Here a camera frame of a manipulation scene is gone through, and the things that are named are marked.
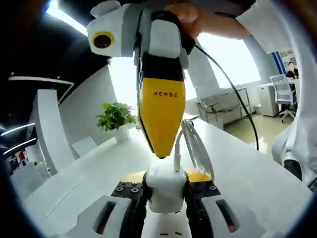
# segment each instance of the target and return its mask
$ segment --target office chair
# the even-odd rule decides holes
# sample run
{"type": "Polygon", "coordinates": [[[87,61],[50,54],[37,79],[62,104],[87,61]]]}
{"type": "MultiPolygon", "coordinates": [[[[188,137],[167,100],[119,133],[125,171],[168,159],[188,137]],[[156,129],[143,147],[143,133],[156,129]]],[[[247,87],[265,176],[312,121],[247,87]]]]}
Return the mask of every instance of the office chair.
{"type": "MultiPolygon", "coordinates": [[[[297,103],[295,93],[296,90],[291,89],[291,86],[285,74],[271,76],[270,79],[275,89],[275,102],[277,104],[285,104],[291,106],[297,103]]],[[[295,119],[295,112],[289,109],[280,112],[280,115],[284,115],[282,117],[282,123],[284,123],[284,118],[287,115],[290,115],[293,119],[295,119]]]]}

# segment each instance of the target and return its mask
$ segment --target screw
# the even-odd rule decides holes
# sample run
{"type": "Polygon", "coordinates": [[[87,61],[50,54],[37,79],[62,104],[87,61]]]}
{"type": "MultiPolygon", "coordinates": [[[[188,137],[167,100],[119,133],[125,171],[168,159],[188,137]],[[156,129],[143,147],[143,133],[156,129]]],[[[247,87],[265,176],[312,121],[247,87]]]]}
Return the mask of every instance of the screw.
{"type": "Polygon", "coordinates": [[[210,186],[209,189],[210,189],[211,191],[214,191],[214,190],[217,189],[217,187],[216,187],[216,186],[210,186]]]}
{"type": "Polygon", "coordinates": [[[133,189],[131,189],[131,192],[132,193],[137,193],[139,190],[137,189],[137,188],[133,188],[133,189]]]}

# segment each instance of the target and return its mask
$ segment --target person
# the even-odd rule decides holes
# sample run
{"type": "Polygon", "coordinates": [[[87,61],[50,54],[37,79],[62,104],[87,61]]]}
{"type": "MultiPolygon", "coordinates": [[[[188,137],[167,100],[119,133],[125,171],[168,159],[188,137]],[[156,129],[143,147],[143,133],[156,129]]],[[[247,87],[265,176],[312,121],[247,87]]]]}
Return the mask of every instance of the person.
{"type": "Polygon", "coordinates": [[[317,4],[314,0],[290,0],[287,7],[297,13],[290,15],[281,2],[257,0],[250,9],[236,18],[207,12],[203,6],[207,1],[203,0],[196,0],[196,5],[172,4],[166,10],[178,16],[183,30],[193,39],[202,32],[235,39],[253,35],[267,54],[293,49],[299,62],[301,99],[295,120],[290,125],[284,164],[288,164],[286,169],[311,190],[317,190],[317,56],[313,55],[316,52],[315,46],[309,45],[307,41],[307,37],[315,41],[317,39],[317,28],[314,26],[317,15],[313,10],[317,9],[317,4]],[[299,25],[298,16],[306,29],[310,30],[310,36],[299,25]]]}
{"type": "Polygon", "coordinates": [[[288,69],[289,70],[286,74],[286,77],[290,79],[298,79],[298,69],[295,68],[295,65],[293,62],[288,63],[288,69]]]}

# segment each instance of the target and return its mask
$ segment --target black ceiling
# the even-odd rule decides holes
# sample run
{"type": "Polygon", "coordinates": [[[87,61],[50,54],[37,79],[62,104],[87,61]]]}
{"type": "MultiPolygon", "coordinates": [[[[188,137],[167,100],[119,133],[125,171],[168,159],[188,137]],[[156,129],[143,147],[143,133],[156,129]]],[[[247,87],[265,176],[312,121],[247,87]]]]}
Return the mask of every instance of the black ceiling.
{"type": "MultiPolygon", "coordinates": [[[[60,0],[59,8],[84,26],[93,19],[92,7],[103,0],[60,0]]],[[[150,0],[162,3],[161,0],[150,0]]],[[[163,0],[169,3],[182,0],[163,0]]],[[[248,9],[255,0],[214,0],[234,2],[239,11],[248,9]]],[[[142,0],[121,0],[142,2],[142,0]]],[[[35,76],[74,82],[75,89],[94,72],[107,64],[107,57],[90,51],[87,37],[66,23],[46,14],[46,0],[16,0],[7,7],[8,21],[5,26],[7,43],[2,55],[4,71],[1,74],[0,124],[14,127],[28,123],[37,89],[56,89],[60,98],[65,85],[30,81],[8,81],[14,76],[35,76]]]]}

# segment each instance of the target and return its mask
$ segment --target white sleeve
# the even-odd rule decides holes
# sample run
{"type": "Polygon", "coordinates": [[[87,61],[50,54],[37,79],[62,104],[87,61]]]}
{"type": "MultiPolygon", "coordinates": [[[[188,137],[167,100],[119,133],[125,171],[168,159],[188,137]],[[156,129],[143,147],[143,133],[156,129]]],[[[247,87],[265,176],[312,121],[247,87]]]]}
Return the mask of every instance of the white sleeve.
{"type": "Polygon", "coordinates": [[[257,0],[236,19],[255,37],[266,53],[291,49],[287,34],[271,0],[257,0]]]}

